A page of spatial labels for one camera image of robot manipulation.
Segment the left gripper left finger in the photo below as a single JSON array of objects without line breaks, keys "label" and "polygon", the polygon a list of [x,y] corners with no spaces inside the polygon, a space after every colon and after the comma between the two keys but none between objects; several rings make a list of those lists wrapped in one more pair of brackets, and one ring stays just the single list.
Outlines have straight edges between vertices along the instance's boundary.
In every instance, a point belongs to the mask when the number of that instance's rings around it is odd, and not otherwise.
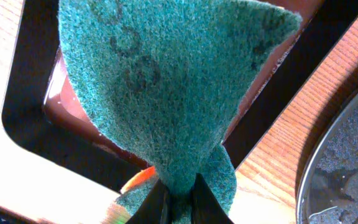
[{"label": "left gripper left finger", "polygon": [[170,224],[170,191],[161,180],[126,224]]}]

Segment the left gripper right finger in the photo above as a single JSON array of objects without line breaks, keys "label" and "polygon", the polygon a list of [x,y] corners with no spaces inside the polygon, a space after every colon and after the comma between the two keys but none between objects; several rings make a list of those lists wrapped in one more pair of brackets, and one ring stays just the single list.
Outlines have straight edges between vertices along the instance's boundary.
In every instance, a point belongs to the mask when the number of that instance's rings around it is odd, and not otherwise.
[{"label": "left gripper right finger", "polygon": [[199,173],[191,190],[191,207],[192,224],[233,224]]}]

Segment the green yellow scrub sponge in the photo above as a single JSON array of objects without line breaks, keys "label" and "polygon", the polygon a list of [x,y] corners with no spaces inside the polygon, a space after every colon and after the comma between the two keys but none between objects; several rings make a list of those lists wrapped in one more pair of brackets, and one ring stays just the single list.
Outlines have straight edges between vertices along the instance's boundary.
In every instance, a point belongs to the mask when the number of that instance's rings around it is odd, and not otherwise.
[{"label": "green yellow scrub sponge", "polygon": [[173,194],[173,222],[189,223],[201,174],[231,209],[236,176],[225,133],[270,54],[301,21],[260,1],[59,2],[60,47],[86,115],[155,168],[119,205],[134,214],[161,180]]}]

